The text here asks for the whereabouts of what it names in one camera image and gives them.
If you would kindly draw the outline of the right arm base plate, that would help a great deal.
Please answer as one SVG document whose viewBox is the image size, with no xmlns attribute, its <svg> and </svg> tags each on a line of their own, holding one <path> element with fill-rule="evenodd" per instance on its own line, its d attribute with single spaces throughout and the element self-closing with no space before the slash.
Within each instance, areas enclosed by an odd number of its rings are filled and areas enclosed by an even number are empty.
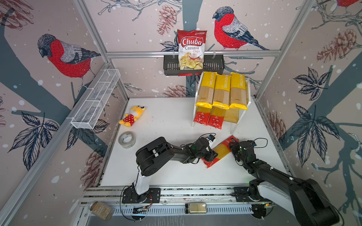
<svg viewBox="0 0 362 226">
<path fill-rule="evenodd" d="M 262 197 L 257 188 L 254 187 L 234 187 L 231 196 L 235 197 L 237 202 L 271 203 L 271 200 Z"/>
</svg>

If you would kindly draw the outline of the yellow pasta bag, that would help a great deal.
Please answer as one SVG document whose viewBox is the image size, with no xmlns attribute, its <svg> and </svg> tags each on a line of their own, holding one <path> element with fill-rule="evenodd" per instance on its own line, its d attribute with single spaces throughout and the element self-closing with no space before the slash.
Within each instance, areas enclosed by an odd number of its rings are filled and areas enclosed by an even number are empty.
<svg viewBox="0 0 362 226">
<path fill-rule="evenodd" d="M 231 73 L 230 108 L 247 110 L 247 94 L 245 75 Z"/>
<path fill-rule="evenodd" d="M 213 97 L 213 107 L 228 110 L 230 108 L 231 76 L 217 75 Z"/>
<path fill-rule="evenodd" d="M 216 85 L 216 72 L 203 72 L 195 106 L 211 109 Z"/>
</svg>

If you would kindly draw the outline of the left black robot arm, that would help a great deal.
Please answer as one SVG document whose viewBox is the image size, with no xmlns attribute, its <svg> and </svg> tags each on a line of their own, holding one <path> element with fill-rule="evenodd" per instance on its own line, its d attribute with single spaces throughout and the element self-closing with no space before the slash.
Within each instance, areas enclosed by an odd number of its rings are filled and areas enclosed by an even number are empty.
<svg viewBox="0 0 362 226">
<path fill-rule="evenodd" d="M 175 146 L 159 137 L 136 152 L 138 175 L 133 188 L 137 195 L 143 195 L 150 188 L 151 176 L 159 171 L 169 161 L 182 164 L 197 164 L 201 159 L 213 161 L 217 156 L 212 145 L 215 133 L 201 135 L 195 142 Z"/>
</svg>

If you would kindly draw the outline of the red pasta bag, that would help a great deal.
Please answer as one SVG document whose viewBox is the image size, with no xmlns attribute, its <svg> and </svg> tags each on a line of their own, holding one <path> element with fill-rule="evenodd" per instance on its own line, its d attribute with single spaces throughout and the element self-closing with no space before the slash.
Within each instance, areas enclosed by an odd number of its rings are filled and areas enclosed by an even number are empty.
<svg viewBox="0 0 362 226">
<path fill-rule="evenodd" d="M 225 115 L 225 109 L 213 107 L 207 125 L 221 130 Z"/>
<path fill-rule="evenodd" d="M 197 106 L 194 122 L 203 125 L 208 125 L 210 114 L 211 114 L 211 108 Z"/>
<path fill-rule="evenodd" d="M 235 142 L 239 142 L 239 140 L 234 136 L 230 136 L 229 138 L 218 144 L 215 148 L 213 148 L 213 151 L 215 151 L 218 154 L 218 156 L 211 162 L 207 162 L 205 159 L 203 159 L 203 162 L 207 166 L 207 168 L 212 167 L 218 161 L 220 161 L 222 158 L 228 155 L 231 152 L 229 144 Z"/>
</svg>

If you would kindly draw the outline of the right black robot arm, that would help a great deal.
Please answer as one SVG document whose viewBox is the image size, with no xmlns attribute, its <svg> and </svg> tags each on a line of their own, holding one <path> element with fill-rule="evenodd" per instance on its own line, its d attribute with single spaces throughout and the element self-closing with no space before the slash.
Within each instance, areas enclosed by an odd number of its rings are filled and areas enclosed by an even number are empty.
<svg viewBox="0 0 362 226">
<path fill-rule="evenodd" d="M 293 214 L 302 226 L 332 226 L 340 222 L 338 211 L 315 180 L 292 177 L 257 159 L 253 140 L 232 142 L 229 148 L 235 160 L 255 177 L 249 183 L 251 200 L 273 201 Z"/>
</svg>

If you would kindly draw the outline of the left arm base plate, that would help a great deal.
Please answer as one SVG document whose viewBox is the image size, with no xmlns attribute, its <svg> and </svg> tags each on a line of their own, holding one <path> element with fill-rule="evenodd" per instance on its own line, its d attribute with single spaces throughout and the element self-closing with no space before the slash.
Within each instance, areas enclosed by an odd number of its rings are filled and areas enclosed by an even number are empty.
<svg viewBox="0 0 362 226">
<path fill-rule="evenodd" d="M 134 204 L 134 203 L 159 203 L 160 202 L 161 189 L 150 188 L 146 193 L 138 195 L 135 188 L 129 187 L 123 191 L 122 204 Z"/>
</svg>

